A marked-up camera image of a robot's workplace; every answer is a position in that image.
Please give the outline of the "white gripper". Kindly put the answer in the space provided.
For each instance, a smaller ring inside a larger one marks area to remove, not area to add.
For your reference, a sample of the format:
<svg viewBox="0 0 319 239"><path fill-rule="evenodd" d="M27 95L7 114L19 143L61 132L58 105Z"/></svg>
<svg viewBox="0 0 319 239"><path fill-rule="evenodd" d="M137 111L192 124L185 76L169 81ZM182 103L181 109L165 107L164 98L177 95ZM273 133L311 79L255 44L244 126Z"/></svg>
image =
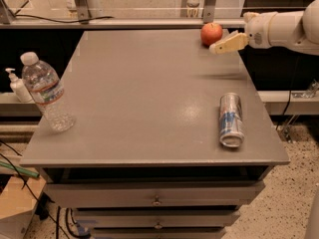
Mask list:
<svg viewBox="0 0 319 239"><path fill-rule="evenodd" d="M210 45L209 51L214 55L220 55L242 50L247 45L254 49L270 48L269 29L275 15L276 12L244 13L244 33L239 33L238 30L232 31L223 39Z"/></svg>

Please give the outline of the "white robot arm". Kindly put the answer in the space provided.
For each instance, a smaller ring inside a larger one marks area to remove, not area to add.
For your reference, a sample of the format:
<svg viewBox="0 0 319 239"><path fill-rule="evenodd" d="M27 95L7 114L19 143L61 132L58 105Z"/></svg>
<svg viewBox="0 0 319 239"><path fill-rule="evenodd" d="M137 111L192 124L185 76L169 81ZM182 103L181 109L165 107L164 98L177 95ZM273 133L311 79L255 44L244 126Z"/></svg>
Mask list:
<svg viewBox="0 0 319 239"><path fill-rule="evenodd" d="M310 3L304 11L246 12L243 15L244 32L233 31L209 47L220 55L243 50L284 47L308 55L319 55L319 0Z"/></svg>

